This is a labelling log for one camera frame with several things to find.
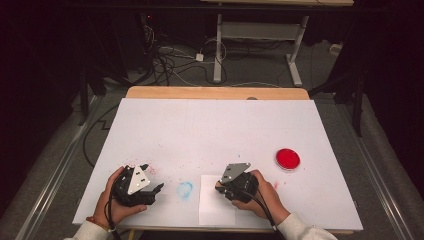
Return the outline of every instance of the person's left hand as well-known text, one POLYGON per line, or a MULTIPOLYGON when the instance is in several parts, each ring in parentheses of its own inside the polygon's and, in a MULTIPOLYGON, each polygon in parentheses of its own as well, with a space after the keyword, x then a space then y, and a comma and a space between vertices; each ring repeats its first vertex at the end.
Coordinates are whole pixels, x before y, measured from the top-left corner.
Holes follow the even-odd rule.
MULTIPOLYGON (((109 226, 109 222, 107 221, 105 216, 105 206, 106 204, 108 204, 112 185, 123 170, 124 170, 124 167, 120 167, 109 177, 106 183, 106 188, 100 194, 99 201, 97 202, 96 210, 94 211, 93 217, 97 222, 99 222, 100 224, 103 224, 104 226, 109 226)), ((146 205, 125 207, 119 204, 116 200, 112 199, 112 221, 115 225, 118 225, 126 217, 145 211, 146 209, 147 209, 146 205)))

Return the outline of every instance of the controller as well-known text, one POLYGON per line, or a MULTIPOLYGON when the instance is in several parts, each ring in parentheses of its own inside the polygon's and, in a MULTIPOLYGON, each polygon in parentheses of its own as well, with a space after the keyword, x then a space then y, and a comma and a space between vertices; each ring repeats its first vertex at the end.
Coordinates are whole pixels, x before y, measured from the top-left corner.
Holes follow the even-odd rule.
POLYGON ((143 166, 126 166, 118 176, 112 187, 113 197, 123 206, 133 207, 136 205, 152 205, 155 196, 160 192, 164 184, 159 184, 153 191, 141 191, 150 184, 144 170, 148 164, 143 166))
POLYGON ((228 164, 222 178, 216 183, 215 189, 224 194, 228 200, 239 200, 248 203, 258 191, 258 179, 249 172, 244 172, 250 163, 228 164))

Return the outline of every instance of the red round container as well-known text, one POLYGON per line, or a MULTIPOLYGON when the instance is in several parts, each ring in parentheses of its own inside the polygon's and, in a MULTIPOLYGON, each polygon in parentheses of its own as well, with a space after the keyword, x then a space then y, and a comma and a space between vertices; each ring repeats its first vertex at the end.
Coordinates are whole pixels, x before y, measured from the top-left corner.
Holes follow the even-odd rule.
POLYGON ((277 164, 285 170, 293 170, 300 164, 297 153, 291 149, 283 148, 277 152, 277 164))

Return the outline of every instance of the blue stain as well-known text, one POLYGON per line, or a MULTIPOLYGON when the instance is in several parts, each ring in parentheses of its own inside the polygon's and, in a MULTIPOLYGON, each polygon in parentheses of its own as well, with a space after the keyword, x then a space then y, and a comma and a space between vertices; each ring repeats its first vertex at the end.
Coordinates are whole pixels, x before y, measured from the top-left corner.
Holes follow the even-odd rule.
POLYGON ((193 190, 193 184, 191 184, 189 182, 183 182, 178 186, 177 194, 182 199, 188 199, 190 197, 192 190, 193 190))

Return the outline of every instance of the person's right hand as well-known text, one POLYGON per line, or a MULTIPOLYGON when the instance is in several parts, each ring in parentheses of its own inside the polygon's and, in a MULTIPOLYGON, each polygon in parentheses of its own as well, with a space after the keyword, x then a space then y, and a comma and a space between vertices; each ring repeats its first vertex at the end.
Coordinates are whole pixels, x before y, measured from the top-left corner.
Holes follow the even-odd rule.
MULTIPOLYGON (((287 211, 287 209, 281 203, 278 193, 275 191, 271 183, 267 182, 264 179, 264 177, 258 170, 253 170, 250 173, 253 174, 259 182, 258 192, 256 193, 255 197, 259 199, 262 203, 264 203, 265 200, 266 206, 268 206, 276 225, 282 223, 290 215, 290 212, 287 211)), ((238 209, 250 210, 254 212, 257 216, 267 219, 267 216, 262 210, 261 206, 259 206, 259 204, 253 199, 250 200, 248 203, 244 203, 238 200, 233 200, 231 201, 231 203, 238 209)))

